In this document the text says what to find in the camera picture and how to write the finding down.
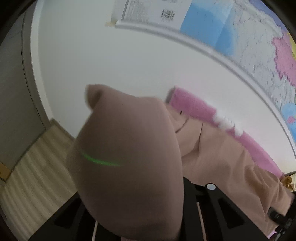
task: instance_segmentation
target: light wood plank floor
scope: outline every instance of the light wood plank floor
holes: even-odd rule
[[[26,152],[0,194],[6,223],[28,240],[75,192],[64,167],[72,140],[53,125]]]

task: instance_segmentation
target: purple object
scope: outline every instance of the purple object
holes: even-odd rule
[[[186,90],[175,87],[169,104],[177,111],[182,111],[193,118],[208,122],[218,127],[218,124],[213,120],[217,110]],[[283,172],[279,169],[276,163],[251,136],[245,132],[240,136],[236,136],[234,128],[227,130],[227,133],[239,141],[248,150],[253,161],[260,168],[273,173],[278,178],[283,177]]]

